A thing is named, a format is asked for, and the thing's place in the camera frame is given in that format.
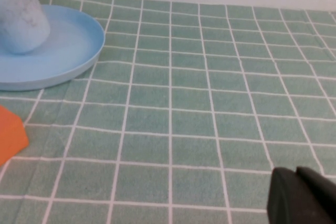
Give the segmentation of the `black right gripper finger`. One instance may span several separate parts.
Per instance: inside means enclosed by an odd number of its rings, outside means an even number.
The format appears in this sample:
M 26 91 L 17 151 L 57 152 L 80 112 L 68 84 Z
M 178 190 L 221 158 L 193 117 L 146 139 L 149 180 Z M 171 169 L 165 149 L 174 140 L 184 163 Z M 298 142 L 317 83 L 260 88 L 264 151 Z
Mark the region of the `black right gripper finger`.
M 308 167 L 272 171 L 269 223 L 335 223 L 335 183 Z

